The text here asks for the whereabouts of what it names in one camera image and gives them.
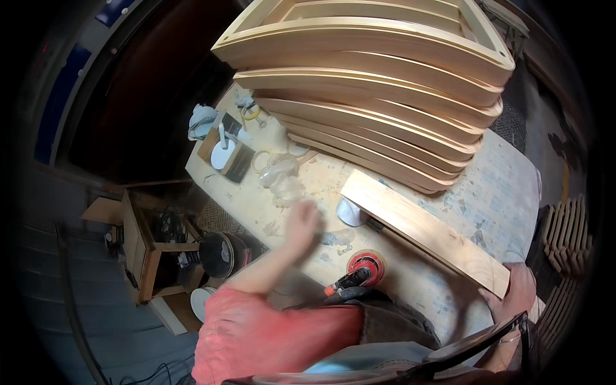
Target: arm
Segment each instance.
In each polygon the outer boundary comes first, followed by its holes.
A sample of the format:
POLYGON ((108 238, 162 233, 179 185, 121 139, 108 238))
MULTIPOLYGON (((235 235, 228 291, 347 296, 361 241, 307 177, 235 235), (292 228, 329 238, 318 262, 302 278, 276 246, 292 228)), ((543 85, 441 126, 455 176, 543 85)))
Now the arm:
POLYGON ((310 248, 320 217, 313 201, 299 201, 286 222, 284 244, 235 274, 225 286, 248 294, 267 296, 286 271, 310 248))
MULTIPOLYGON (((523 263, 503 264, 511 271, 509 292, 500 301, 494 294, 479 289, 492 313, 494 323, 500 323, 523 311, 530 314, 535 302, 537 283, 532 271, 523 263)), ((478 366, 493 372, 507 370, 520 343, 520 331, 514 330, 501 338, 479 361, 478 366)))

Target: person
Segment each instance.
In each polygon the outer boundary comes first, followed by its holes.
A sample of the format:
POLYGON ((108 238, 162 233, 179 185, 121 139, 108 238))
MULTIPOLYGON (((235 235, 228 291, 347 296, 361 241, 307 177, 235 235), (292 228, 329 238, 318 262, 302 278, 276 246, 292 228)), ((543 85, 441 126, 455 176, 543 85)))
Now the person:
MULTIPOLYGON (((347 370, 371 369, 399 365, 417 355, 420 362, 440 348, 423 314, 376 290, 359 300, 316 309, 280 311, 268 304, 265 298, 279 279, 310 250, 319 222, 314 202, 296 203, 282 246, 239 271, 206 302, 192 370, 197 384, 219 385, 226 379, 268 373, 323 373, 339 370, 335 367, 341 363, 347 370)), ((530 312, 535 300, 530 269, 523 264, 505 266, 511 278, 502 301, 479 289, 495 323, 530 312)), ((484 370, 469 368, 458 372, 458 379, 460 374, 470 381, 506 371, 519 341, 517 330, 501 338, 480 362, 484 370)))

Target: workbench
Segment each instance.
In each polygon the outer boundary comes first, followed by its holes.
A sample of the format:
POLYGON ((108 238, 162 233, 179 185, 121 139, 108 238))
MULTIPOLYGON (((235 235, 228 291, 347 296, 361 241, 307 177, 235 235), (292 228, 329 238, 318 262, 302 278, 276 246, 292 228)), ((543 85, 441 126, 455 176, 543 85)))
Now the workbench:
MULTIPOLYGON (((234 104, 234 84, 216 109, 241 122, 234 104)), ((245 142, 255 151, 285 153, 289 141, 278 121, 261 113, 267 127, 255 120, 246 122, 253 137, 245 142)), ((186 170, 193 180, 225 211, 269 248, 283 243, 288 208, 279 207, 274 195, 249 170, 240 184, 233 183, 206 164, 195 144, 186 170)), ((540 182, 534 165, 512 145, 487 130, 483 148, 462 173, 460 181, 440 195, 426 196, 394 180, 318 153, 299 168, 298 178, 306 186, 306 197, 314 199, 326 227, 321 245, 301 269, 323 285, 346 273, 349 258, 361 249, 377 250, 386 260, 386 274, 379 288, 411 304, 432 323, 447 344, 492 325, 490 311, 477 287, 436 262, 412 244, 385 228, 377 232, 362 225, 350 227, 336 216, 340 189, 353 169, 359 169, 387 185, 479 245, 499 262, 523 262, 535 230, 540 182)))

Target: red sanding pad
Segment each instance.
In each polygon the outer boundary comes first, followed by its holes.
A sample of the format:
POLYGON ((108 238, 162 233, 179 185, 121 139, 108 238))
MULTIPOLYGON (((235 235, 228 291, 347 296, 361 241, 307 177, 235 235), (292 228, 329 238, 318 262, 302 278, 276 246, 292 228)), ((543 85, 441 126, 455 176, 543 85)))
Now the red sanding pad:
POLYGON ((385 273, 385 260, 383 256, 372 249, 364 249, 356 252, 347 265, 347 274, 350 274, 361 267, 367 267, 372 272, 369 280, 362 283, 362 286, 376 285, 385 273))

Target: hand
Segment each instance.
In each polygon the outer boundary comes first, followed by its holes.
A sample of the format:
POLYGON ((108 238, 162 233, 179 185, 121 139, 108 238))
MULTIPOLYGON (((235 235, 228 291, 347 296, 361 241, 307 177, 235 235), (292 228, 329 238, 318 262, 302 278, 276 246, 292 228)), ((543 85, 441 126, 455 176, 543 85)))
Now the hand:
POLYGON ((535 303, 535 276, 523 263, 503 264, 511 275, 509 276, 509 291, 501 301, 485 289, 479 289, 479 294, 487 302, 494 324, 508 320, 511 317, 530 310, 535 303))
POLYGON ((314 241, 320 222, 317 204, 311 200, 296 202, 286 220, 285 247, 291 254, 300 256, 314 241))

